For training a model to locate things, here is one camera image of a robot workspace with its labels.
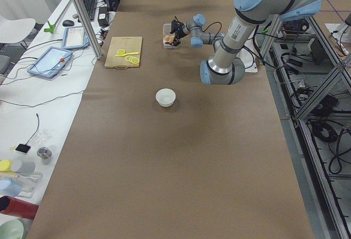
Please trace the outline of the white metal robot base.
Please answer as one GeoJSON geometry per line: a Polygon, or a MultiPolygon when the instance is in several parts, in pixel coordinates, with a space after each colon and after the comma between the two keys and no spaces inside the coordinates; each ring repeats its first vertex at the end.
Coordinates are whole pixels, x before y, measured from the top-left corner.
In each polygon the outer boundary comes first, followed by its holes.
{"type": "Polygon", "coordinates": [[[256,73],[258,72],[258,67],[256,64],[256,56],[254,53],[256,53],[256,50],[253,45],[253,40],[250,39],[245,42],[245,47],[249,49],[246,50],[245,48],[241,49],[240,52],[238,53],[237,57],[242,60],[245,66],[245,72],[247,73],[256,73]]]}

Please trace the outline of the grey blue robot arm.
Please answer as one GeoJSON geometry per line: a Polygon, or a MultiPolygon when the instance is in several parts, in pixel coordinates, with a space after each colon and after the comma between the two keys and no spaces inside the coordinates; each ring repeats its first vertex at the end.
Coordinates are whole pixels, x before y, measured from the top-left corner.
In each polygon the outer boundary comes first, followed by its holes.
{"type": "Polygon", "coordinates": [[[281,21],[313,16],[320,11],[322,0],[233,0],[233,4],[235,16],[225,35],[205,32],[202,27],[206,20],[202,14],[193,16],[185,23],[178,19],[171,23],[176,44],[189,35],[195,48],[204,44],[213,45],[214,54],[200,65],[200,77],[204,84],[230,85],[239,82],[245,75],[245,66],[237,54],[256,27],[275,14],[281,21]]]}

